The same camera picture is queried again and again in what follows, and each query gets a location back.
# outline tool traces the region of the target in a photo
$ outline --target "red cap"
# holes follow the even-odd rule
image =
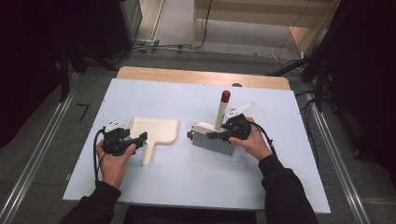
[[[231,93],[229,91],[223,91],[223,94],[221,95],[221,101],[223,103],[228,103],[230,101],[230,96]]]

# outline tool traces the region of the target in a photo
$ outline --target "dustpan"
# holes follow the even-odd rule
[[[149,119],[134,117],[131,123],[131,137],[136,138],[143,132],[148,132],[146,149],[142,163],[152,163],[156,145],[168,145],[177,138],[177,119]]]

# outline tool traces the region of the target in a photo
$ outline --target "metal rail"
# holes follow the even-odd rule
[[[304,86],[307,91],[311,91],[308,87]],[[306,95],[307,100],[313,99],[312,94]],[[340,180],[341,187],[344,190],[346,199],[349,203],[350,209],[357,223],[369,224],[371,223],[370,218],[364,209],[361,197],[350,177],[349,171],[344,164],[343,158],[341,157],[338,147],[332,138],[332,134],[327,126],[326,119],[322,113],[318,112],[315,106],[312,106],[313,115],[315,121],[318,125],[320,134],[324,140],[325,146],[329,152],[330,159],[332,160],[332,165],[334,166],[335,172]]]
[[[38,170],[41,162],[44,159],[44,156],[47,153],[47,150],[50,146],[53,136],[58,130],[59,124],[64,118],[64,114],[67,111],[67,108],[70,105],[75,93],[76,86],[79,83],[79,74],[74,74],[71,78],[71,90],[65,100],[62,103],[59,103],[58,107],[53,114],[49,125],[41,136],[40,141],[35,147],[35,151],[33,152],[30,160],[27,162],[23,172],[21,173],[19,179],[15,183],[12,191],[8,195],[8,199],[6,204],[2,208],[0,213],[0,223],[8,224],[11,223],[12,219],[15,217],[15,214],[18,211],[21,202],[29,189],[33,178],[35,177],[35,173]]]

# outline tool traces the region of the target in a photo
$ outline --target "person's right hand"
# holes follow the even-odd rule
[[[254,122],[253,118],[247,118],[247,120]],[[250,155],[261,161],[265,157],[271,156],[272,152],[262,138],[262,132],[253,125],[250,124],[250,126],[251,133],[246,140],[230,137],[229,141],[236,146],[244,147]]]

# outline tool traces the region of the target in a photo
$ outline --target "black sleeve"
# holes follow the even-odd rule
[[[118,189],[105,182],[98,182],[92,195],[82,197],[61,223],[110,223],[114,216],[114,205],[120,195]]]
[[[303,185],[291,169],[284,168],[276,156],[264,158],[259,167],[266,191],[267,223],[318,223]]]

